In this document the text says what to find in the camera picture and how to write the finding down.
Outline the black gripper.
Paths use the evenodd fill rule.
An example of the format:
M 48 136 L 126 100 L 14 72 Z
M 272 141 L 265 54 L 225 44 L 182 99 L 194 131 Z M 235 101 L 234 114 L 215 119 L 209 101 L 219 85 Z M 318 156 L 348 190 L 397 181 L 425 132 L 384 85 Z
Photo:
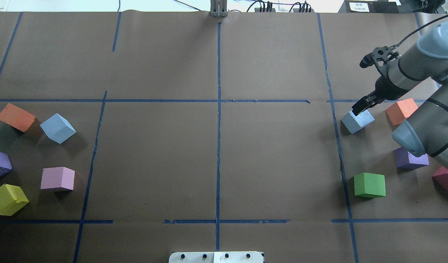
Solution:
M 380 76 L 375 82 L 375 90 L 352 105 L 352 113 L 357 116 L 384 100 L 397 100 L 409 91 L 409 89 L 398 87 L 389 78 Z

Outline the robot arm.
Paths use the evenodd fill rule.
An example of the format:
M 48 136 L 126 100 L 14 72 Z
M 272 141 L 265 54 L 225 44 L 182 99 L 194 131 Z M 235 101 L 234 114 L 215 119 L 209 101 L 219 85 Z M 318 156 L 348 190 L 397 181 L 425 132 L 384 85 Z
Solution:
M 380 73 L 375 90 L 352 106 L 354 115 L 397 100 L 430 78 L 440 87 L 393 131 L 395 142 L 416 157 L 425 154 L 448 169 L 448 22 L 420 36 L 403 55 L 395 46 L 375 48 L 359 63 Z

